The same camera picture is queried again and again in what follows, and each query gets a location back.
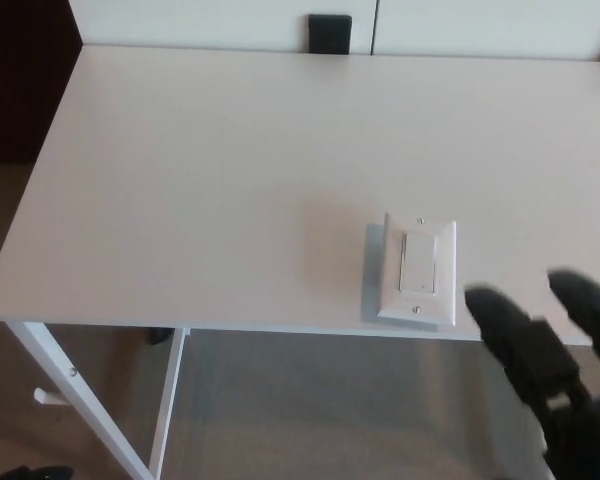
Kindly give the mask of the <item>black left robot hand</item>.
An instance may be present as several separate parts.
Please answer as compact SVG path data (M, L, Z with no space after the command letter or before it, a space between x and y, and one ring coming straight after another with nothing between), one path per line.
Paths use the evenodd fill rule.
M71 480L74 469L69 466L52 465L39 468L20 466L0 474L0 480Z

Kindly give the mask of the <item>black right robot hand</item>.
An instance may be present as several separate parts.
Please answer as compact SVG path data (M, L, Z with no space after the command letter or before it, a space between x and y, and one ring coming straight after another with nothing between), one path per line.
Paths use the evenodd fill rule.
M566 268L548 271L550 290L592 341L600 360L600 284ZM546 442L543 458L557 479L600 479L600 397L545 319L531 318L487 284L465 288L466 307L483 344L534 414Z

